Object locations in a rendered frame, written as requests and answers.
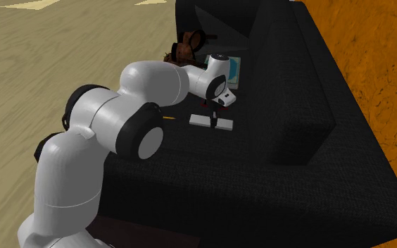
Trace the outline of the brown plush toy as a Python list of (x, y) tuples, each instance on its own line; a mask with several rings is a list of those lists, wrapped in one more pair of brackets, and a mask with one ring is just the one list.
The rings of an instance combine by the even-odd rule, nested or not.
[(181, 32), (178, 34), (177, 42), (172, 44), (170, 53), (164, 56), (163, 61), (176, 66), (191, 65), (207, 68), (205, 63), (196, 60), (195, 53), (203, 47), (207, 40), (217, 38), (217, 35), (206, 34), (203, 30)]

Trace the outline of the black sofa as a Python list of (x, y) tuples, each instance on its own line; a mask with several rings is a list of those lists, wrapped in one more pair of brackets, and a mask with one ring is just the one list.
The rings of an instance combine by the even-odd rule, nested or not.
[(232, 131), (164, 108), (149, 160), (110, 154), (99, 214), (196, 236), (200, 248), (371, 248), (397, 238), (397, 177), (305, 4), (176, 0), (177, 31), (241, 58)]

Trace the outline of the teal book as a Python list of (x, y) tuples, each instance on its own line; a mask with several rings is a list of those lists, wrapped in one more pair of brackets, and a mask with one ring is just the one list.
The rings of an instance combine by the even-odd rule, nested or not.
[(209, 54), (206, 56), (205, 64), (208, 66), (206, 72), (212, 76), (226, 77), (229, 89), (238, 89), (241, 58), (226, 56), (223, 54)]

